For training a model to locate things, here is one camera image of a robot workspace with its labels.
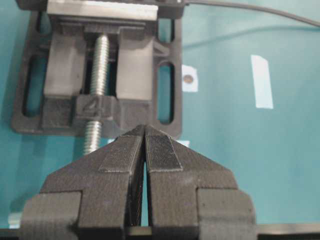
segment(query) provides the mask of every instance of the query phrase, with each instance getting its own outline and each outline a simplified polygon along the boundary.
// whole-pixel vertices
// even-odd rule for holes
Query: teal table
[[[318,0],[238,2],[320,20]],[[29,13],[3,0],[0,19],[0,228],[7,228],[49,173],[82,155],[83,139],[11,130]],[[183,93],[180,139],[234,172],[258,223],[320,222],[319,43],[320,29],[267,13],[185,10],[183,64],[197,69],[199,88]],[[256,108],[252,55],[268,61],[273,109]]]

